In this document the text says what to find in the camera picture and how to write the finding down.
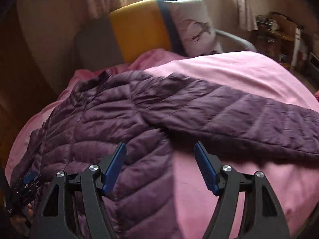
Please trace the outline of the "person's left hand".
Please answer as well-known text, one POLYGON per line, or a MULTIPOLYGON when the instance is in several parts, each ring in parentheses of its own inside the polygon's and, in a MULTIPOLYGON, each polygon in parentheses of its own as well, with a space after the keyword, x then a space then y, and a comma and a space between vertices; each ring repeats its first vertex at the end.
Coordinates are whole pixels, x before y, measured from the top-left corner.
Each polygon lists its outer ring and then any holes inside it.
POLYGON ((30 223, 33 222, 34 218, 34 210, 32 207, 32 204, 29 203, 24 209, 23 209, 23 216, 21 215, 15 215, 10 218, 11 224, 16 229, 16 231, 23 236, 27 235, 27 232, 29 229, 26 226, 26 222, 29 221, 30 223))

